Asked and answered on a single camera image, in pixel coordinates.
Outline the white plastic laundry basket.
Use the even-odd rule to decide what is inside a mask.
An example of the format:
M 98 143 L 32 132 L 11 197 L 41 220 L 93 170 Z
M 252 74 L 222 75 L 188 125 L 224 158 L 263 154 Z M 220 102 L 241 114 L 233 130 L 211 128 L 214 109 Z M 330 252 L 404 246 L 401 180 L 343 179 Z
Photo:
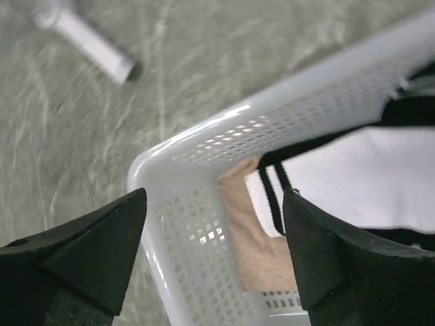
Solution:
M 296 293 L 242 290 L 218 177 L 250 156 L 376 119 L 434 59 L 434 8 L 237 103 L 138 155 L 142 244 L 172 325 L 308 325 Z

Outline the beige cloth in basket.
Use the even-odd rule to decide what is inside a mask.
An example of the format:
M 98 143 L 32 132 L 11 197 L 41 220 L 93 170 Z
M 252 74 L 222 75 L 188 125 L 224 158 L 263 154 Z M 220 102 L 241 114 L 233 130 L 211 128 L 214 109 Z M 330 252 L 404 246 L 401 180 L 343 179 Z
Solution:
M 258 156 L 247 158 L 218 178 L 228 216 L 230 239 L 245 291 L 297 291 L 287 240 L 266 235 L 254 212 L 245 176 L 255 171 Z

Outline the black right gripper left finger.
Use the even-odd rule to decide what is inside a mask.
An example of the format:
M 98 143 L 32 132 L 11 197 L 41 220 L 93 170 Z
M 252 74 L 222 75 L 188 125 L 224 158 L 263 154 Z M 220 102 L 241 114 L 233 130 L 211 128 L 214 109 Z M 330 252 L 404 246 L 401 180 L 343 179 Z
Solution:
M 1 247 L 2 325 L 111 325 L 147 212 L 143 188 Z

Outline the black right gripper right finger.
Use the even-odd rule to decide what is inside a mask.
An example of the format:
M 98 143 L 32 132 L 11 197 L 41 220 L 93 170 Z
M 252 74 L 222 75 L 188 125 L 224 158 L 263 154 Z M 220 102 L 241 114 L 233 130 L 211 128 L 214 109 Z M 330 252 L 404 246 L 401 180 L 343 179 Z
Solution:
M 433 325 L 434 237 L 366 231 L 285 190 L 285 236 L 312 325 Z

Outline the white metal drying rack stand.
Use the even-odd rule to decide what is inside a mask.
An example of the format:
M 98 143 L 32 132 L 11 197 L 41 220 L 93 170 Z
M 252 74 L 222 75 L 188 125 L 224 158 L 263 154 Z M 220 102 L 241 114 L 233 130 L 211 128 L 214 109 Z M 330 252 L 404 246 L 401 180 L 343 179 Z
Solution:
M 117 84 L 131 76 L 136 62 L 82 18 L 75 1 L 37 1 L 34 21 L 62 35 Z

